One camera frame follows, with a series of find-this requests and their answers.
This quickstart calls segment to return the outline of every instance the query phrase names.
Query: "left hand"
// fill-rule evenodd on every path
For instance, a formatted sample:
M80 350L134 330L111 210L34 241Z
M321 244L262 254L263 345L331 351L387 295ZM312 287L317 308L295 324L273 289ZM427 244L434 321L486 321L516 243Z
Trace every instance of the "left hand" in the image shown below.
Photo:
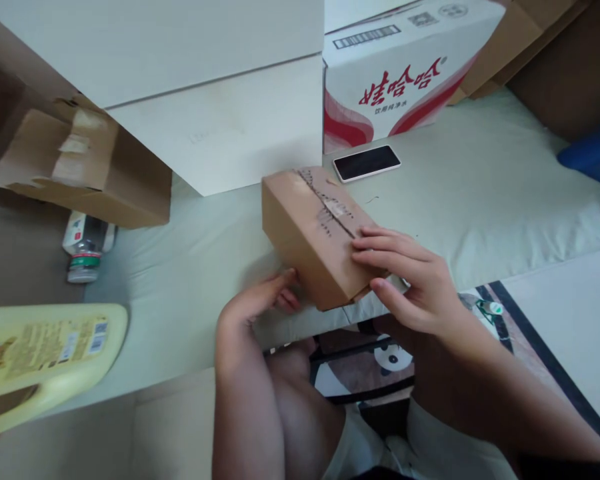
M232 298L220 313L221 321L252 324L256 317L274 306L286 313L300 310L300 302L289 286L297 282L294 269L254 285Z

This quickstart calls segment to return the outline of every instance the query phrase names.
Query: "phone screen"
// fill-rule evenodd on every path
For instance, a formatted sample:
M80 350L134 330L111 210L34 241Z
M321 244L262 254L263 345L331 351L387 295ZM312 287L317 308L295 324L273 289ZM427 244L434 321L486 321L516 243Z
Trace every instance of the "phone screen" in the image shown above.
M372 150L355 153L348 157L335 160L335 168L340 172L342 180L350 180L378 170L400 165L400 160L395 156L388 145Z

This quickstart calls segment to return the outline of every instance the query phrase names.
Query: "white floor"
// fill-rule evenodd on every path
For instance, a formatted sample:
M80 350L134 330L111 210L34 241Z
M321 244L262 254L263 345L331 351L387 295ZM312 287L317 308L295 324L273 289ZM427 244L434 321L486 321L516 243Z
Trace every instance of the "white floor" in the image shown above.
M600 252L503 282L600 415ZM208 479L213 370L21 425L0 478Z

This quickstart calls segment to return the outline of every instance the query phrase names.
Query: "knee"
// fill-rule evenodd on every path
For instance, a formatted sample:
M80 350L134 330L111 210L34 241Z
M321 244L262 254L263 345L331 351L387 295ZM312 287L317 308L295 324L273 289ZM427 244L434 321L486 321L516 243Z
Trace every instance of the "knee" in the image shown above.
M309 356L302 349L287 348L280 352L276 352L266 358L267 367L274 379L289 379L292 377L300 377L309 379Z

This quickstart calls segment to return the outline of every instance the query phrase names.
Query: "hand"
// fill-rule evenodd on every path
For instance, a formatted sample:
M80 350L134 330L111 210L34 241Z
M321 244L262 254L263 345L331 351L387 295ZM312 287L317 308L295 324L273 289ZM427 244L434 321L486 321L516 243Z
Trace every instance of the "hand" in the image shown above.
M404 326L438 337L453 335L468 310L458 299L444 259L426 250L408 235L380 227L363 227L364 238L354 239L353 259L386 269L404 278L411 288L402 295L386 279L371 288Z
M280 275L268 278L232 298L220 313L220 319L253 323L255 318L267 309L277 305L286 313L300 310L300 302L289 290L296 283L294 269L288 269Z

